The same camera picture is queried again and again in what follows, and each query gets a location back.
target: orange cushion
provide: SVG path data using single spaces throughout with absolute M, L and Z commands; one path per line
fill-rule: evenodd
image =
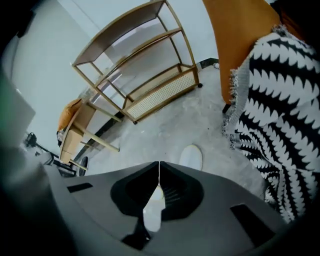
M 71 121 L 74 114 L 78 111 L 80 106 L 82 105 L 82 100 L 77 98 L 71 101 L 68 105 L 66 105 L 60 115 L 59 123 L 58 123 L 58 131 L 66 128 Z
M 229 104 L 230 70 L 238 68 L 253 44 L 280 24 L 265 0 L 203 0 L 213 27 L 220 64 L 221 94 Z

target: wooden table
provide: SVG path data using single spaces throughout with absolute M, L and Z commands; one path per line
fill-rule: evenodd
M 106 114 L 107 116 L 111 117 L 112 119 L 121 122 L 119 118 L 110 114 L 104 109 L 94 105 L 90 101 L 83 103 L 79 110 L 72 117 L 64 132 L 63 140 L 60 146 L 59 157 L 59 159 L 63 163 L 67 164 L 68 162 L 70 162 L 86 171 L 88 170 L 86 167 L 81 166 L 80 164 L 71 159 L 79 143 L 92 147 L 91 145 L 88 145 L 87 143 L 82 141 L 84 135 L 87 135 L 88 137 L 90 137 L 91 139 L 105 146 L 108 149 L 119 152 L 119 148 L 107 143 L 103 139 L 99 138 L 98 136 L 94 135 L 93 133 L 87 130 L 88 124 L 96 111 L 100 111 Z

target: throw blanket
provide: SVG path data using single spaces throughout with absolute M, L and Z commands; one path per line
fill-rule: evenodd
M 285 27 L 273 31 L 231 71 L 223 133 L 266 180 L 265 201 L 290 222 L 320 185 L 320 62 Z

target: black rectangular cutout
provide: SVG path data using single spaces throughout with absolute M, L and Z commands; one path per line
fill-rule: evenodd
M 69 190 L 70 193 L 78 192 L 81 190 L 86 190 L 93 187 L 90 183 L 82 183 L 74 186 L 68 186 L 67 189 Z
M 275 235 L 245 204 L 232 206 L 230 209 L 255 247 L 259 247 Z

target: floor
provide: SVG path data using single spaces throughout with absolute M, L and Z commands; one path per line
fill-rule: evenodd
M 127 118 L 101 136 L 119 147 L 116 153 L 95 144 L 88 149 L 86 175 L 112 172 L 145 162 L 178 164 L 184 147 L 197 145 L 203 154 L 202 171 L 230 179 L 263 199 L 264 180 L 240 151 L 232 150 L 221 134 L 223 122 L 219 70 L 199 73 L 202 88 L 176 99 L 134 125 Z

